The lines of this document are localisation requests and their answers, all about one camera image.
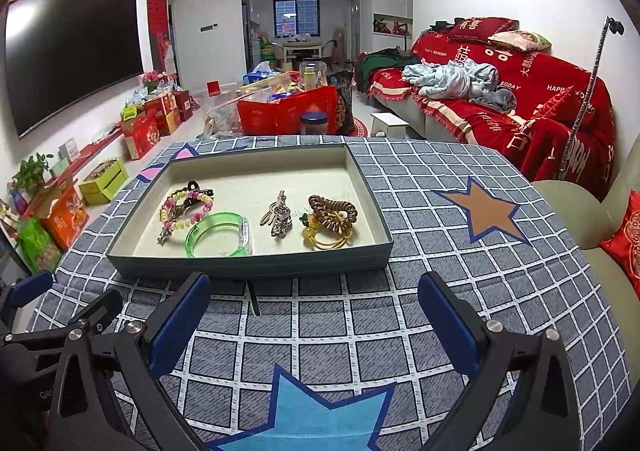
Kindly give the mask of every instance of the gray checkered tablecloth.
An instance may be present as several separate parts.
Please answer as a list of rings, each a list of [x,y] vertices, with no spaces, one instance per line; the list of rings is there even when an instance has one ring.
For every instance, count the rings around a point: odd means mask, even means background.
[[[597,278],[562,222],[522,175],[493,150],[466,144],[287,136],[194,141],[200,154],[298,143],[347,142],[374,190],[394,237],[381,272],[257,282],[262,311],[250,310],[243,283],[217,281],[210,306],[174,372],[169,396],[204,441],[267,420],[275,363],[329,401],[397,383],[376,443],[382,451],[417,450],[467,381],[456,373],[416,297],[417,280],[435,270],[485,319],[535,334],[549,326],[568,349],[590,450],[630,395],[618,325]],[[154,162],[167,162],[182,144]],[[465,190],[473,176],[496,198],[520,204],[514,216],[526,245],[500,232],[470,243],[462,210],[433,190]],[[121,277],[105,257],[108,243],[147,184],[129,182],[79,237],[37,307],[32,330],[62,326],[107,288],[124,298],[124,322],[146,319],[180,283]],[[476,447],[494,435],[514,390],[510,373]],[[129,392],[114,386],[136,437],[154,447]]]

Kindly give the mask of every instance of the red sofa cover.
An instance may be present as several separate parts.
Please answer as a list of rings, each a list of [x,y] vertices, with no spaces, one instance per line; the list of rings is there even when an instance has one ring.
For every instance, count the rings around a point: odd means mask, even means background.
[[[379,70],[370,94],[400,100],[412,95],[425,114],[440,121],[460,142],[494,148],[505,155],[530,181],[555,179],[570,128],[537,118],[536,111],[558,92],[573,86],[583,99],[590,72],[542,52],[521,53],[498,46],[451,41],[446,34],[425,34],[412,52],[425,62],[491,63],[500,73],[500,84],[515,94],[515,121],[505,114],[464,100],[432,101],[402,81],[400,69]],[[614,158],[615,126],[609,92],[597,79],[591,105],[594,119],[578,131],[569,159],[566,179],[602,200],[609,189]]]

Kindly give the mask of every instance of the television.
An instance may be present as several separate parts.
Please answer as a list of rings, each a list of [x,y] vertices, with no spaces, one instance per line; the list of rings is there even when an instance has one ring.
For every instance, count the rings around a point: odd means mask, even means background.
[[[143,73],[136,0],[18,0],[5,73],[21,138],[83,98]]]

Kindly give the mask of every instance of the yellow box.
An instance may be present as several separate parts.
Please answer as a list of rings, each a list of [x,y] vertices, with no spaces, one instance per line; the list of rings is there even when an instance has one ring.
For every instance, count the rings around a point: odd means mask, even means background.
[[[127,178],[129,176],[124,169],[122,159],[111,158],[98,164],[87,180],[78,184],[78,188],[88,204],[108,204]]]

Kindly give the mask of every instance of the small stool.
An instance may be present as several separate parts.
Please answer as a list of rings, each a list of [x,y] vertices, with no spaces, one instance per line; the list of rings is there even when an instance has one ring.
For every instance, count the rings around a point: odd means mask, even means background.
[[[401,118],[396,117],[392,113],[385,112],[383,114],[371,114],[373,117],[373,126],[371,126],[371,137],[375,137],[376,134],[383,132],[385,137],[390,139],[402,139],[406,138],[406,127],[409,123],[403,121]]]

